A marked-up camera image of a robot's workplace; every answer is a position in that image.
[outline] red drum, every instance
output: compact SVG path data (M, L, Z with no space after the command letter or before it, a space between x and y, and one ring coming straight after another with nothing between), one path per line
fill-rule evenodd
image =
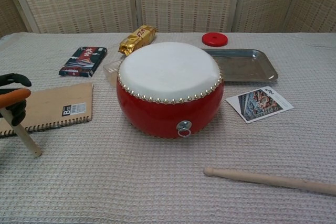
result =
M142 47L118 70L123 113L141 131L163 138L187 137L204 128L219 109L223 88L216 61L179 42Z

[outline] gold snack bag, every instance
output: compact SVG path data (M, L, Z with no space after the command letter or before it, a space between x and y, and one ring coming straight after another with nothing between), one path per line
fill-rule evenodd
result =
M135 50L149 45L155 36L156 28L152 26L142 25L135 32L130 34L126 39L120 42L118 52L130 55Z

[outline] brown notebook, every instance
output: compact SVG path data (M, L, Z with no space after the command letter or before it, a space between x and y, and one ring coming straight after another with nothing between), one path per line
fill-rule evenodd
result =
M91 121L92 92L91 82L32 92L21 125L32 132ZM0 137L12 135L12 127L1 118Z

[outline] notebook label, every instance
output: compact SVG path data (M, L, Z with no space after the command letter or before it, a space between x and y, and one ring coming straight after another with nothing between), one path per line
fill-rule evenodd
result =
M62 116L76 115L86 112L86 102L63 106Z

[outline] white tablecloth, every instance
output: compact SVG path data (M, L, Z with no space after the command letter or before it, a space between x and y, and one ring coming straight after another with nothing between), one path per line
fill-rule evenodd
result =
M0 74L26 75L32 91L93 81L89 123L0 138L1 223L336 223L336 197L207 177L206 166L336 184L336 34L227 34L225 48L263 51L271 84L295 108L246 124L224 100L266 86L227 83L217 117L188 139L147 136L123 116L103 65L128 34L14 34L1 40ZM154 42L206 48L201 33ZM91 79L58 76L80 46L108 55ZM19 87L11 84L8 87Z

